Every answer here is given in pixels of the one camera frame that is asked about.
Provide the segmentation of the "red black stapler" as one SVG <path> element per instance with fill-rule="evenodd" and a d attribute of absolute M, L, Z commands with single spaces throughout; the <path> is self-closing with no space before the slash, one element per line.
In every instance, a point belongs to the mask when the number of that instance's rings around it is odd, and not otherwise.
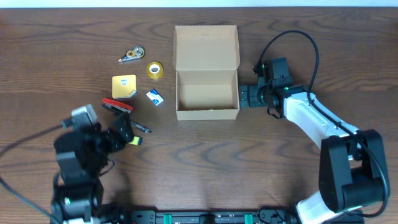
<path fill-rule="evenodd" d="M 134 108 L 132 106 L 110 98 L 102 99 L 102 107 L 112 112 L 112 114 L 114 115 L 119 115 L 124 112 L 131 114 L 134 111 Z"/>

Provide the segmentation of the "brown cardboard box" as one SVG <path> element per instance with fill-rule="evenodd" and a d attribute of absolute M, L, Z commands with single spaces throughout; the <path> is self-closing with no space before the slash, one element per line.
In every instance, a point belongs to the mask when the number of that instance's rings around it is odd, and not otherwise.
<path fill-rule="evenodd" d="M 235 120 L 239 64 L 236 25 L 175 26 L 177 119 Z"/>

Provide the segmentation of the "yellow tape roll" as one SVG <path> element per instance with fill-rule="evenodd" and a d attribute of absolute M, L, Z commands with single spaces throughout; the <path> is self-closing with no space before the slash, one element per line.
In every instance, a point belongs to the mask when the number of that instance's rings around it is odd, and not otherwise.
<path fill-rule="evenodd" d="M 164 68 L 160 62 L 151 62 L 147 65 L 147 74 L 152 79 L 161 78 L 164 74 Z"/>

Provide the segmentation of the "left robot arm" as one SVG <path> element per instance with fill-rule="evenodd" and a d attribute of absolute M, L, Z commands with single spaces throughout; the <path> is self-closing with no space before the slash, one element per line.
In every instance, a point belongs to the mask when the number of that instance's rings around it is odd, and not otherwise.
<path fill-rule="evenodd" d="M 73 130 L 54 142 L 60 173 L 53 179 L 52 214 L 60 223 L 103 223 L 115 220 L 103 213 L 100 176 L 109 155 L 133 141 L 129 113 L 121 113 L 113 126 L 101 129 L 86 113 L 62 121 Z"/>

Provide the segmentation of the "yellow sticky note pad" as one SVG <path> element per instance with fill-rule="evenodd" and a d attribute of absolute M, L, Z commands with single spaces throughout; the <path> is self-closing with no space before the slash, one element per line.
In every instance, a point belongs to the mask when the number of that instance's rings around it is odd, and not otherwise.
<path fill-rule="evenodd" d="M 136 75 L 118 75 L 112 77 L 112 97 L 131 98 L 137 93 Z"/>

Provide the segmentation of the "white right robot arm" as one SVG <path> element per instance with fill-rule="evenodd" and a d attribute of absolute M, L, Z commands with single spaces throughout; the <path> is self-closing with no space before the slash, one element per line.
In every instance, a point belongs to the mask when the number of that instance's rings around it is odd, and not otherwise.
<path fill-rule="evenodd" d="M 318 192 L 295 206 L 289 223 L 326 223 L 339 218 L 373 218 L 390 195 L 381 135 L 360 130 L 323 106 L 302 85 L 287 77 L 239 88 L 241 107 L 275 109 L 277 119 L 296 124 L 320 149 Z"/>

